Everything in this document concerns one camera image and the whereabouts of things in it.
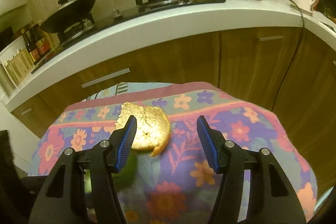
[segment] purple flower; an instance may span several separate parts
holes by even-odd
[[[162,98],[157,99],[157,101],[152,102],[152,106],[164,107],[168,104],[167,101],[162,100]]]
[[[70,112],[68,117],[67,117],[67,120],[70,121],[75,114],[76,114],[75,111]]]
[[[121,111],[121,105],[115,106],[112,115],[119,115]]]
[[[92,116],[96,113],[96,110],[94,108],[90,108],[85,117],[88,119],[88,120],[91,120],[92,119]]]
[[[198,96],[198,99],[197,99],[198,103],[207,103],[207,104],[213,103],[211,97],[214,96],[214,94],[211,92],[208,92],[207,90],[203,90],[203,92],[197,93],[197,96]]]

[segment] metal screw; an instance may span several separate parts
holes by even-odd
[[[108,140],[103,140],[99,144],[101,147],[108,147],[110,145],[110,142]]]
[[[229,148],[232,148],[232,147],[235,146],[235,143],[234,143],[233,141],[226,141],[226,142],[225,142],[225,145],[226,145],[227,147],[229,147]]]
[[[263,148],[261,150],[261,153],[263,153],[265,156],[269,155],[269,150],[267,148]]]
[[[66,148],[64,150],[64,154],[67,155],[67,156],[71,155],[72,154],[72,149],[71,148]]]

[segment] black stovetop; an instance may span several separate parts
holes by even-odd
[[[162,10],[169,10],[169,9],[177,9],[179,7],[185,7],[190,5],[198,5],[198,4],[213,4],[213,3],[224,3],[226,0],[188,0],[182,3],[173,3],[173,4],[167,4],[160,7],[134,7],[127,10],[124,10],[122,12],[121,17],[115,18],[114,15],[111,15],[109,17],[106,17],[102,20],[99,20],[95,22],[95,28],[92,28],[88,30],[87,32],[81,34],[80,36],[76,37],[72,41],[68,43],[61,43],[57,47],[55,47],[53,50],[51,50],[46,56],[43,57],[43,59],[36,65],[36,68],[31,72],[35,73],[39,68],[41,68],[44,64],[49,62],[52,58],[54,58],[56,55],[60,54],[61,52],[65,51],[66,49],[70,48],[74,44],[82,41],[83,39],[90,37],[91,35],[98,33],[104,29],[107,29],[109,27],[112,27],[114,25],[117,25],[119,23],[125,22],[127,20],[140,17],[143,15],[148,15],[151,13],[159,12]]]

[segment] floral tablecloth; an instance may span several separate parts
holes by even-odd
[[[211,128],[244,149],[268,147],[293,185],[306,218],[311,218],[317,195],[314,173],[288,140],[277,117],[208,83],[172,84],[68,107],[39,142],[30,175],[48,174],[67,147],[79,151],[108,139],[124,102],[163,108],[172,128],[162,154],[150,157],[132,151],[126,167],[114,175],[128,223],[207,223],[221,175],[209,168],[202,150],[196,131],[200,115],[206,117]],[[248,174],[246,171],[239,220],[247,212]]]

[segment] bottle label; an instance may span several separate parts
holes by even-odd
[[[44,37],[41,40],[36,42],[36,47],[39,50],[41,55],[50,49],[49,43]]]
[[[34,63],[36,60],[38,60],[38,59],[40,58],[40,54],[39,54],[39,52],[37,51],[37,49],[32,50],[32,51],[29,53],[29,55],[30,55],[30,57],[31,57],[31,59],[32,59],[32,61],[33,61],[33,63]]]

